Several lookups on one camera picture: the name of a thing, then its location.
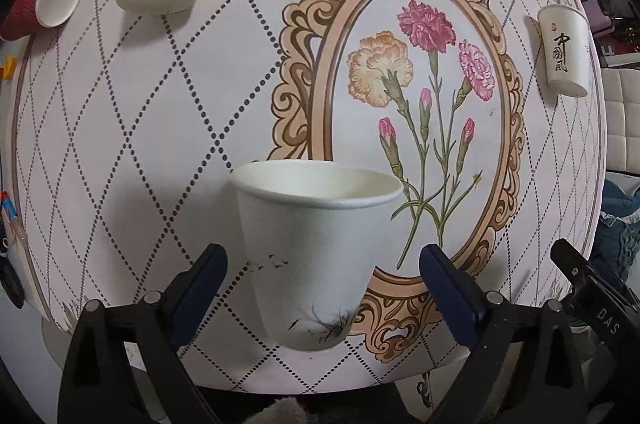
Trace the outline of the floral patterned tablecloth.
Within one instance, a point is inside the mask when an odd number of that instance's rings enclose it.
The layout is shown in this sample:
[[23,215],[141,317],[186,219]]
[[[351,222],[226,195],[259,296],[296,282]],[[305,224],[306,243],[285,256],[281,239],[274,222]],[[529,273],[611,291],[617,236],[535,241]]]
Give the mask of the floral patterned tablecloth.
[[[87,300],[164,288],[212,242],[229,274],[181,355],[198,384],[315,394],[457,359],[419,277],[437,241],[523,305],[567,291],[552,243],[588,252],[604,178],[600,71],[550,92],[538,11],[578,0],[197,0],[128,14],[80,0],[29,41],[14,89],[13,201],[37,309],[70,330]],[[293,352],[262,327],[230,174],[311,158],[398,173],[358,231],[376,260],[346,340]]]

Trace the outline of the white padded chair right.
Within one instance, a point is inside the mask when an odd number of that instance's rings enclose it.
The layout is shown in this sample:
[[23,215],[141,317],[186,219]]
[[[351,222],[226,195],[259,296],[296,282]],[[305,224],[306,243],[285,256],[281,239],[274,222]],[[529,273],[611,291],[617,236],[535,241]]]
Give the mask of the white padded chair right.
[[606,168],[638,175],[640,165],[640,80],[635,69],[603,69],[608,148]]

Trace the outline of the white paper cup grass print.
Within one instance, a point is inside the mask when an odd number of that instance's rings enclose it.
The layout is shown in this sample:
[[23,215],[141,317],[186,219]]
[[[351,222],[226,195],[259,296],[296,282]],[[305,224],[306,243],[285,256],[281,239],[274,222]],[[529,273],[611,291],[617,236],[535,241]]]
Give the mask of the white paper cup grass print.
[[390,237],[401,182],[329,161],[245,164],[231,175],[262,325],[318,352],[348,334]]

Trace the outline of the far white calligraphy cup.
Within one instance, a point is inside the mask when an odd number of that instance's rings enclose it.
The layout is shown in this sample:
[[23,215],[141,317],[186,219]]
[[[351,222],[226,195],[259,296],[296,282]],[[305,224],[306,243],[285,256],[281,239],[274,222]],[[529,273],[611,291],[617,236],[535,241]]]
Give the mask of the far white calligraphy cup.
[[558,95],[587,97],[591,68],[587,19],[577,9],[561,4],[541,8],[537,19],[544,43],[548,87]]

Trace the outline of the blue denim cloth pile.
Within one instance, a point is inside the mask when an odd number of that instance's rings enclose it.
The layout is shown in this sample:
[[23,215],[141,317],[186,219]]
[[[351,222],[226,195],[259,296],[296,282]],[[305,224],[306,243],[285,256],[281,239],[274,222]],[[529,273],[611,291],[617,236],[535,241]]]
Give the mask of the blue denim cloth pile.
[[639,179],[606,178],[594,239],[597,259],[623,282],[639,254]]

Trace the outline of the red ribbed paper cup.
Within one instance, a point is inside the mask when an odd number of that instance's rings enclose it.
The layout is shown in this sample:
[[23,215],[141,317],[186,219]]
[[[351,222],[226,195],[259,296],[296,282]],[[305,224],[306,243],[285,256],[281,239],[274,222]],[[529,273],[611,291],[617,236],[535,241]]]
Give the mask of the red ribbed paper cup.
[[47,28],[57,28],[76,10],[80,0],[16,0],[1,25],[1,39],[13,42]]

